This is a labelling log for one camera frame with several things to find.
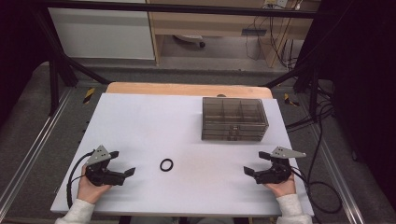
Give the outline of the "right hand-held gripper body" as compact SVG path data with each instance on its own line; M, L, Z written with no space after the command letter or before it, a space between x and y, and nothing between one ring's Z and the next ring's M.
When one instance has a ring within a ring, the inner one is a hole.
M255 171L253 178L257 184L278 184L286 181L291 175L290 159L304 158L304 152L276 147L271 153L272 166L268 170Z

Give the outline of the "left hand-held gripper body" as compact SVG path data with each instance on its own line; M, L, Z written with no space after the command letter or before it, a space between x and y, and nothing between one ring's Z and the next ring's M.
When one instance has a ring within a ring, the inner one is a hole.
M111 159L109 153L110 152L108 152L106 148L101 145L92 153L85 163L85 176L95 186L122 186L124 183L124 173L113 172L107 169L109 162L113 160Z

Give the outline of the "transparent brown drawer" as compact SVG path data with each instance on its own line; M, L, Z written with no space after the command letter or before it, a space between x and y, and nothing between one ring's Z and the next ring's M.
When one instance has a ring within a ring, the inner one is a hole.
M258 141L264 137L263 133L244 131L207 131L202 133L203 140L215 141Z

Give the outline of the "transparent brown drawer box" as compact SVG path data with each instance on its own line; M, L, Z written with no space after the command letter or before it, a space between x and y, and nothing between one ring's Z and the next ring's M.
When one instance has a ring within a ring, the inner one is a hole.
M261 99L204 97L202 133L244 131L265 134L269 122Z

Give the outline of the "person's right hand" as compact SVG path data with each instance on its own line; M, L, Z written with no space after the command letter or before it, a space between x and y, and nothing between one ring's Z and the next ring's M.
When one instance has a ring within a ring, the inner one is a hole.
M296 193L294 175L291 175L286 181L278 184L265 184L265 187L271 190L277 198Z

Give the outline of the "person's left hand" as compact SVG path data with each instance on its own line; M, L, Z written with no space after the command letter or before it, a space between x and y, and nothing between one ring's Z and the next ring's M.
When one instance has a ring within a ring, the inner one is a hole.
M86 176L86 167L81 169L81 178L78 181L78 196L79 200L85 201L90 204L96 204L99 199L109 191L111 185L95 186Z

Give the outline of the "yellow black tape strip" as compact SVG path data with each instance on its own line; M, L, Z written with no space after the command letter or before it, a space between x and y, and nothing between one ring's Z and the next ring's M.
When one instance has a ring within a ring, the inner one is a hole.
M284 103L287 105L300 106L298 102L293 102L287 93L284 93Z
M95 88L89 88L87 90L85 97L83 99L83 104L87 104L91 100L92 95L94 94L94 91L95 91Z

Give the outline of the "black metal stand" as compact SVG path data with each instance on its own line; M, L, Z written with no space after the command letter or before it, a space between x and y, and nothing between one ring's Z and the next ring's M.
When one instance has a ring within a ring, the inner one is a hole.
M49 86L50 86L50 111L52 116L60 106L59 80L67 87L76 87L78 78L74 73L77 69L82 74L101 84L110 84L111 81L95 74L93 71L70 58L64 52L59 36L50 19L50 14L45 7L30 5L30 12L38 25L37 32L43 35L45 51L49 57Z
M308 113L312 119L315 119L318 107L318 69L314 65L310 63L301 63L287 74L269 81L268 83L263 84L263 86L265 88L272 89L276 85L292 77L297 78L293 85L295 92L302 93L309 89Z

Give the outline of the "white cabinet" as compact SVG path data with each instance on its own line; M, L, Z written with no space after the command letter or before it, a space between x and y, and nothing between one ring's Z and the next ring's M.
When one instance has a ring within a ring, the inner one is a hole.
M70 57L154 59L145 12L50 8L49 13Z

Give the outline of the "dark power strip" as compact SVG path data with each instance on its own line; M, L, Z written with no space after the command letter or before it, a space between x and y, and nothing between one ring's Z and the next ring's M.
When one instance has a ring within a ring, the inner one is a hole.
M266 29L250 29L250 28L244 28L241 31L241 35L245 35L245 36L265 36L267 34L267 30Z

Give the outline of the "black curtain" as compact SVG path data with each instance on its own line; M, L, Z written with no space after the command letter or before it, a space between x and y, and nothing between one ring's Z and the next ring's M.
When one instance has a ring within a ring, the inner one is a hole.
M0 127L47 60L37 30L26 0L0 0Z
M319 76L351 147L396 210L396 0L321 0L301 51Z

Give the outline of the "white chair base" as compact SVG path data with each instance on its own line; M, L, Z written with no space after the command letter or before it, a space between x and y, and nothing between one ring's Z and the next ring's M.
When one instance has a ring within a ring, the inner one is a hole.
M175 35L175 38L184 42L194 43L199 48L205 47L204 39L200 35Z

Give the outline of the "wooden desk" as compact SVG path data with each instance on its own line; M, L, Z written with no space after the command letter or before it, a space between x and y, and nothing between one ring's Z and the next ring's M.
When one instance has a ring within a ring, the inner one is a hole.
M300 9L315 11L316 0L288 0L286 7L264 4L264 0L146 0L149 4L192 5L211 7L247 7L273 9ZM311 19L273 18L264 16L235 16L190 13L151 12L150 23L155 35L242 36L244 28L266 29L259 40L261 54L267 65L279 64L280 51L287 41L304 40L311 27Z

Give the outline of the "black metal crossbar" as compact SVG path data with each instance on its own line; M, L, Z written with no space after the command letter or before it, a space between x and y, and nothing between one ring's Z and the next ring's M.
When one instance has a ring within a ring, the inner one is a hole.
M94 9L94 10L190 13L190 14L212 14L212 15L235 15L235 16L264 16L264 17L301 18L301 19L314 19L318 15L318 13L315 11L299 11L299 10L291 10L291 9L211 7L211 6L141 4L141 3L97 2L97 1L78 1L78 0L36 0L36 2L44 7Z

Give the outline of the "aluminium floor rail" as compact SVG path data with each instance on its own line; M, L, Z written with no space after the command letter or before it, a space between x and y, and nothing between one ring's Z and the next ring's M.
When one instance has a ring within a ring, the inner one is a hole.
M332 184L340 196L343 209L346 213L349 223L365 224L364 218L361 214L361 210L357 206L351 190L349 189L347 182L344 179L344 176L328 147L328 144L323 135L323 131L320 129L318 124L314 124L311 130L316 137L321 158L324 160L324 164L328 170L330 179L332 180Z
M5 219L9 208L11 207L16 196L21 190L21 186L23 185L25 179L29 175L42 148L44 147L44 145L46 145L46 142L49 139L52 130L56 126L60 116L62 115L70 99L70 95L72 94L73 91L74 88L66 88L63 91L61 98L59 100L58 108L54 111L54 113L51 116L47 118L44 126L41 128L40 132L35 138L35 141L30 146L27 154L24 156L18 170L11 178L5 191L0 196L0 222L2 222Z

